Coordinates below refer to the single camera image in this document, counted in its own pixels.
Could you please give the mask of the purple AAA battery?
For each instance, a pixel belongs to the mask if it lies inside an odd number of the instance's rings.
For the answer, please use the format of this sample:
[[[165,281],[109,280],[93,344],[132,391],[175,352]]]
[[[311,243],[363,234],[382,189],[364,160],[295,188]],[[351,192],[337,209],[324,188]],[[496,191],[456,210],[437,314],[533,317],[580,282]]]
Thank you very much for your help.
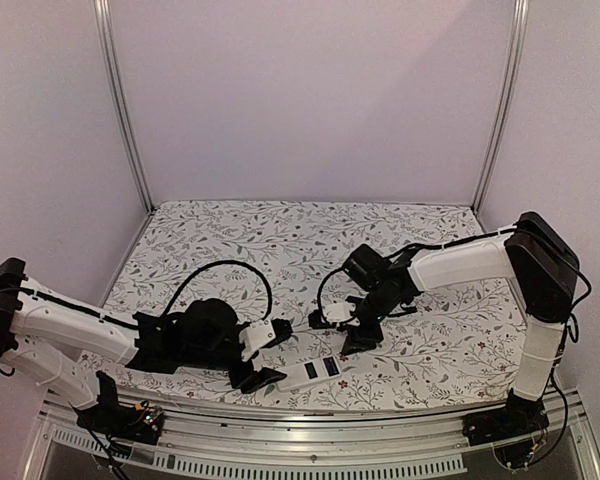
[[[325,370],[329,377],[338,376],[340,374],[338,365],[334,358],[332,358],[332,357],[325,358],[323,360],[323,362],[324,362]]]

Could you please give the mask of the white remote control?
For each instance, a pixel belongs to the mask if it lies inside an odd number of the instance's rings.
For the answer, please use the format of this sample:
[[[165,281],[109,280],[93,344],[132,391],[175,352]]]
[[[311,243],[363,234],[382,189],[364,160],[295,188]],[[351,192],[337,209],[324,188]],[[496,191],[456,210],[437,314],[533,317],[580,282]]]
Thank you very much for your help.
[[[332,357],[335,359],[340,374],[329,377],[324,366],[323,360]],[[340,378],[342,369],[338,360],[333,356],[321,357],[318,359],[307,360],[294,365],[283,367],[281,372],[287,375],[287,378],[275,383],[280,392],[290,392],[292,390],[313,387],[315,385]]]

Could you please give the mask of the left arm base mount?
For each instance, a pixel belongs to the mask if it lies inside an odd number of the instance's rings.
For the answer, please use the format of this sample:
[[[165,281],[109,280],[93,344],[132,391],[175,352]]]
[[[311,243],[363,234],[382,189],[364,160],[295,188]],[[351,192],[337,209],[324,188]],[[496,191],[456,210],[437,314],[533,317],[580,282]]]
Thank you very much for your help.
[[[164,411],[144,400],[134,406],[119,402],[115,381],[102,371],[96,372],[99,393],[96,404],[76,409],[77,425],[104,434],[108,439],[157,445],[164,425]]]

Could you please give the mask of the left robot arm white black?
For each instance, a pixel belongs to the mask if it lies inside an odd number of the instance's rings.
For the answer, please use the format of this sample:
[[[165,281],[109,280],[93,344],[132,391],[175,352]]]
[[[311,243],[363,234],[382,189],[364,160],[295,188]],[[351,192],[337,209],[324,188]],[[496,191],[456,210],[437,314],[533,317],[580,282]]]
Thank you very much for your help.
[[[238,318],[225,301],[193,301],[154,316],[109,312],[59,294],[29,277],[25,262],[0,264],[0,364],[10,366],[64,397],[71,406],[89,409],[108,434],[128,426],[128,412],[105,396],[111,383],[82,369],[63,347],[86,350],[127,369],[173,374],[179,368],[224,370],[232,388],[251,394],[285,379],[285,373],[257,367],[263,349],[286,341],[287,320]]]

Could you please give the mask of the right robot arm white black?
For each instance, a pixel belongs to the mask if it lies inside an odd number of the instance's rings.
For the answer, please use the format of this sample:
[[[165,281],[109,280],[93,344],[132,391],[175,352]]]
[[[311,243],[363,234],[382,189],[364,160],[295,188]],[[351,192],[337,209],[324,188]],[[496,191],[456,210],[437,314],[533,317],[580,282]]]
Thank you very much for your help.
[[[526,338],[512,385],[517,397],[497,415],[497,427],[517,436],[532,424],[558,360],[566,324],[582,302],[575,252],[537,213],[525,212],[511,226],[445,245],[408,245],[383,256],[366,244],[344,261],[343,272],[365,292],[353,311],[342,347],[345,355],[382,342],[382,321],[400,304],[440,287],[488,280],[513,281],[522,296]]]

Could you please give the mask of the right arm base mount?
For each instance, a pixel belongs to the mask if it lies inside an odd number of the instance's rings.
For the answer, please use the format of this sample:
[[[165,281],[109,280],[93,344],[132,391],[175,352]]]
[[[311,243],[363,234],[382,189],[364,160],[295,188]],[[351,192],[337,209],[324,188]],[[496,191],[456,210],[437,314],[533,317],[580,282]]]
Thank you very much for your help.
[[[548,427],[542,400],[526,400],[510,391],[502,407],[466,415],[462,435],[470,446],[502,442],[494,456],[502,466],[516,470],[532,463]]]

